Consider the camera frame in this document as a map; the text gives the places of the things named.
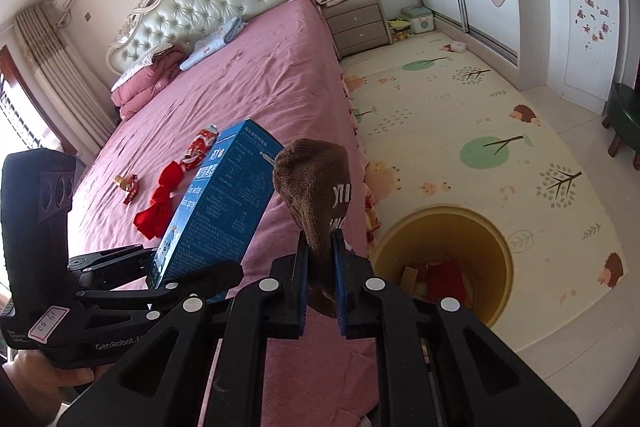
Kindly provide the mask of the person's left hand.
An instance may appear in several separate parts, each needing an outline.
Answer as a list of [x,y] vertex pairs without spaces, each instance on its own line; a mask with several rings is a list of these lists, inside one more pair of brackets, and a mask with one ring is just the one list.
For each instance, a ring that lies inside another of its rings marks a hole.
[[88,385],[100,379],[113,364],[85,367],[84,369],[59,369],[39,350],[22,350],[2,369],[15,389],[26,399],[62,399],[62,390]]

